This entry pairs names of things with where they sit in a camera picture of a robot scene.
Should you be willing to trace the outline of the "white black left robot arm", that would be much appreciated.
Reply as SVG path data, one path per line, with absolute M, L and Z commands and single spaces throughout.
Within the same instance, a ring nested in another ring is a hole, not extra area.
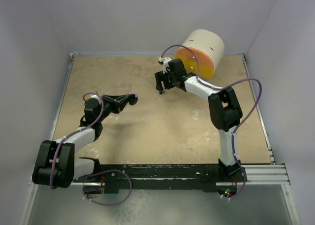
M 100 179 L 99 160 L 82 157 L 75 161 L 75 153 L 99 139 L 106 117 L 121 113 L 127 104 L 135 105 L 138 96 L 100 96 L 98 93 L 87 93 L 87 96 L 89 98 L 83 99 L 84 115 L 78 129 L 60 139 L 45 140 L 40 144 L 31 177 L 34 184 L 56 189 L 68 188 L 74 179 L 83 176 L 91 182 Z

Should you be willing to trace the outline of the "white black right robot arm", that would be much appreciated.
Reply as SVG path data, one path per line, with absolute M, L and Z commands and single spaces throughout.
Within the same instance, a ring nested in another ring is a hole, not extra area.
M 208 102 L 211 122 L 220 136 L 219 176 L 224 181 L 231 181 L 241 168 L 236 128 L 243 116 L 234 90 L 202 83 L 196 75 L 186 72 L 180 59 L 159 58 L 158 63 L 163 65 L 162 71 L 155 73 L 156 89 L 160 94 L 176 87 Z

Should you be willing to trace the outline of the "cylindrical three-drawer storage box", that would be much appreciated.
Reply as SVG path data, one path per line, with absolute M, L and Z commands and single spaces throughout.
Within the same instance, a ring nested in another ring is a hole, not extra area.
M 182 45 L 189 49 L 179 47 L 175 58 L 182 60 L 187 72 L 196 74 L 199 71 L 199 77 L 211 79 L 224 55 L 223 40 L 213 32 L 199 29 L 194 30 Z

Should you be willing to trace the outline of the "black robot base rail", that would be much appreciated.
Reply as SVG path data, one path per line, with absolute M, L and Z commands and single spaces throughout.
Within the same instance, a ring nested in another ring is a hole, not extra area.
M 198 190 L 225 192 L 247 181 L 244 167 L 227 174 L 219 164 L 102 164 L 96 176 L 75 183 L 103 183 L 104 193 L 119 190 Z

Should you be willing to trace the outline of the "aluminium table frame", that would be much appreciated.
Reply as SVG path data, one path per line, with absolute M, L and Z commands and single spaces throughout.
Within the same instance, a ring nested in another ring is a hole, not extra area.
M 62 171 L 76 170 L 55 190 L 38 183 L 31 225 L 290 225 L 284 165 L 270 159 L 252 85 L 216 99 L 218 114 L 242 112 L 235 138 L 241 164 L 224 166 L 231 126 L 215 126 L 206 96 L 156 90 L 155 56 L 73 57 L 53 140 L 74 131 L 85 92 L 139 100 L 124 109 L 108 101 L 102 133 L 80 148 L 61 149 Z

